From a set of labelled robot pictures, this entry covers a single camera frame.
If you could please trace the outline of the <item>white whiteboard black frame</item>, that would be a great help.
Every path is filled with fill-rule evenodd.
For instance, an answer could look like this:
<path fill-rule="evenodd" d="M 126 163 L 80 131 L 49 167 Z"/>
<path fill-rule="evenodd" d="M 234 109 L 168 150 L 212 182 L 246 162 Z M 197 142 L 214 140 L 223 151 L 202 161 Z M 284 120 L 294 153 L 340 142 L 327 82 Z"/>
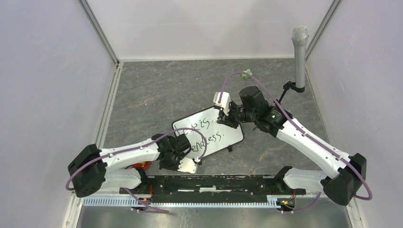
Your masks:
<path fill-rule="evenodd" d="M 234 129 L 216 123 L 218 114 L 219 110 L 211 106 L 172 122 L 173 129 L 181 129 L 175 134 L 185 134 L 191 144 L 188 158 L 200 157 L 204 149 L 207 149 L 204 155 L 208 156 L 244 140 L 242 127 Z"/>

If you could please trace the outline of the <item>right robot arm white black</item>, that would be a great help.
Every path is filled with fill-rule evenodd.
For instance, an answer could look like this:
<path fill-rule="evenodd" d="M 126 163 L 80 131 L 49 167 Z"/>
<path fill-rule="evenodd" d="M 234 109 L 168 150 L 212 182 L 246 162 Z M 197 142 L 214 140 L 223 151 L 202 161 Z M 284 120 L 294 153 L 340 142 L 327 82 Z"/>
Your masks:
<path fill-rule="evenodd" d="M 227 92 L 215 93 L 213 101 L 220 110 L 217 123 L 234 129 L 241 123 L 253 123 L 262 132 L 297 149 L 321 169 L 284 167 L 274 181 L 277 192 L 318 191 L 341 206 L 358 197 L 357 191 L 366 178 L 367 159 L 363 155 L 350 155 L 331 146 L 306 129 L 291 113 L 278 105 L 270 105 L 256 86 L 242 89 L 239 95 L 241 105 L 232 101 Z"/>

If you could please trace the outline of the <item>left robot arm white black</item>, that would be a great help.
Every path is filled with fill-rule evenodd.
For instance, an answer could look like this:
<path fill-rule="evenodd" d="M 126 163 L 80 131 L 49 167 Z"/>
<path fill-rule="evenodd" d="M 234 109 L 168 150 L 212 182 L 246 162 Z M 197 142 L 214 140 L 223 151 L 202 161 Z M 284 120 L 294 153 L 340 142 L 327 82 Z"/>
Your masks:
<path fill-rule="evenodd" d="M 159 161 L 161 169 L 194 174 L 197 164 L 186 155 L 191 144 L 186 135 L 156 134 L 128 146 L 99 149 L 95 144 L 86 146 L 68 165 L 68 184 L 79 198 L 99 190 L 133 189 L 145 193 L 149 180 L 144 171 L 130 166 L 140 162 Z"/>

